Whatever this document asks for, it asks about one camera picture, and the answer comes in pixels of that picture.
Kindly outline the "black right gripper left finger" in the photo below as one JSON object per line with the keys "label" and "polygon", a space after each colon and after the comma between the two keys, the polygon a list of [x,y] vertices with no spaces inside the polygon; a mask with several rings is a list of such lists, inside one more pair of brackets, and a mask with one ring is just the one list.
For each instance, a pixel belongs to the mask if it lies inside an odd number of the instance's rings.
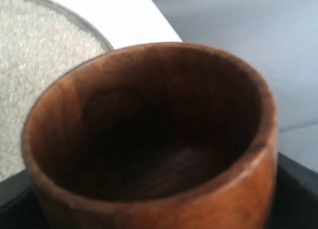
{"label": "black right gripper left finger", "polygon": [[0,183],[2,229],[46,229],[47,221],[25,170]]}

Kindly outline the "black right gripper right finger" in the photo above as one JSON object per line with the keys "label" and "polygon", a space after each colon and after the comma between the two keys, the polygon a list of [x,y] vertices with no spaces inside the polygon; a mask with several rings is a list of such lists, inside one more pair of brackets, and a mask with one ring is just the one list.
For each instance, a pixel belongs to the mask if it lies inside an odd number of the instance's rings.
{"label": "black right gripper right finger", "polygon": [[272,229],[318,228],[318,174],[282,153],[278,157]]}

